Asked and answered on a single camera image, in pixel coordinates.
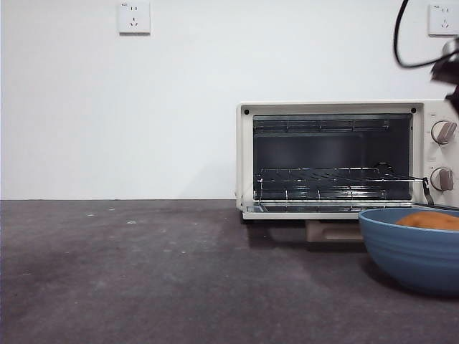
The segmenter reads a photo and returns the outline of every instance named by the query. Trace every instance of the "electrical socket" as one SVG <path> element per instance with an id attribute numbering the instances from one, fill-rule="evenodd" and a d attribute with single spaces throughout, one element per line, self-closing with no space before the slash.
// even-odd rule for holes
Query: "electrical socket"
<path id="1" fill-rule="evenodd" d="M 150 34 L 150 4 L 148 2 L 123 2 L 118 7 L 120 34 Z"/>
<path id="2" fill-rule="evenodd" d="M 459 34 L 459 4 L 431 4 L 429 36 L 455 36 L 456 34 Z"/>

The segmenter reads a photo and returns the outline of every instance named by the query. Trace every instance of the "black cable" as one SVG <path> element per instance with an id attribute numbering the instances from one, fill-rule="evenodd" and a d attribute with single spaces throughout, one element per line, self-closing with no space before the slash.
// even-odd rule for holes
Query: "black cable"
<path id="1" fill-rule="evenodd" d="M 414 63 L 414 64 L 406 64 L 404 63 L 399 56 L 399 51 L 398 51 L 398 42 L 399 42 L 399 28 L 400 28 L 400 22 L 402 21 L 404 9 L 408 5 L 408 0 L 403 0 L 402 5 L 399 10 L 399 14 L 397 16 L 397 20 L 395 22 L 395 30 L 394 30 L 394 54 L 395 54 L 395 59 L 397 60 L 397 63 L 399 64 L 400 67 L 403 68 L 418 68 L 418 67 L 424 67 L 428 65 L 432 65 L 436 62 L 443 61 L 444 59 L 449 59 L 455 54 L 459 53 L 459 49 L 455 50 L 454 52 L 451 52 L 450 54 L 447 54 L 445 56 L 442 56 L 438 59 L 431 59 L 430 61 L 426 62 L 421 62 L 421 63 Z"/>

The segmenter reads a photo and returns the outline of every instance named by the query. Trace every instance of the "toaster oven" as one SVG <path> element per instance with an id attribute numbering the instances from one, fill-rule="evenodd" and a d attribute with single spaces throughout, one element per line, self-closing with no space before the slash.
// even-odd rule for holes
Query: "toaster oven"
<path id="1" fill-rule="evenodd" d="M 457 115 L 444 100 L 244 102 L 245 220 L 356 220 L 365 209 L 459 206 Z"/>

